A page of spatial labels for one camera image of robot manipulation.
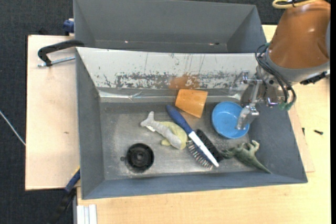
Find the toy dinosaur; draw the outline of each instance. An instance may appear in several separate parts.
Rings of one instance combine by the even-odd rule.
[[[271,172],[264,165],[262,165],[255,156],[255,153],[258,149],[259,143],[252,140],[251,143],[242,143],[237,147],[230,148],[229,150],[224,150],[222,153],[224,158],[226,159],[230,159],[235,156],[242,163],[257,167],[271,174]]]

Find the black rubber stopper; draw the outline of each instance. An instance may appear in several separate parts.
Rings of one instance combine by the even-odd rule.
[[[152,166],[154,153],[152,149],[145,144],[134,144],[128,149],[126,160],[132,171],[142,173]]]

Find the gray bin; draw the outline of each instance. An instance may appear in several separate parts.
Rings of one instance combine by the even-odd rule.
[[[218,102],[241,100],[243,92],[232,92],[230,78],[243,69],[253,72],[255,65],[247,62],[265,42],[255,6],[172,0],[74,0],[74,10],[76,39],[91,48],[76,50],[83,199],[307,182],[286,111],[258,105],[260,117],[253,121],[248,134],[237,140],[219,136],[211,125],[211,111]],[[120,54],[120,50],[133,52]],[[159,52],[160,57],[177,54],[185,58],[220,58],[213,61],[213,73],[209,65],[199,72],[202,79],[211,77],[218,82],[211,85],[219,85],[204,83],[199,88],[209,92],[202,118],[183,115],[192,128],[202,129],[220,150],[257,140],[257,157],[272,174],[234,158],[221,161],[218,169],[204,169],[187,149],[163,147],[159,134],[140,127],[149,111],[155,111],[156,120],[170,120],[165,105],[174,104],[178,91],[165,83],[160,87],[150,83],[135,86],[111,79],[125,71],[115,71],[118,65],[114,61],[127,63],[132,55],[144,56],[144,52]],[[236,67],[224,68],[225,57],[231,67],[232,57],[239,59]],[[134,61],[134,66],[139,67],[139,62]],[[191,61],[182,63],[183,68],[176,70],[168,67],[168,77],[192,72]],[[225,70],[221,69],[230,71],[223,76]],[[142,79],[151,80],[153,74],[162,78],[156,65],[139,72]],[[127,149],[135,143],[149,145],[155,156],[151,168],[140,174],[127,169],[123,161]]]

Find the blue brush handle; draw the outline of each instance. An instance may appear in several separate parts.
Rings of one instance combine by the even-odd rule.
[[[175,107],[168,104],[166,105],[166,109],[168,111],[169,116],[173,119],[173,121],[178,126],[180,126],[187,134],[193,132],[193,129],[191,129],[189,124],[186,122],[186,120],[183,118],[183,116]]]

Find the wooden board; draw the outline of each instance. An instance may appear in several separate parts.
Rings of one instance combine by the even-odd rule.
[[[26,190],[65,187],[79,166],[75,61],[37,67],[37,51],[73,37],[28,37]],[[74,49],[50,54],[68,57]]]

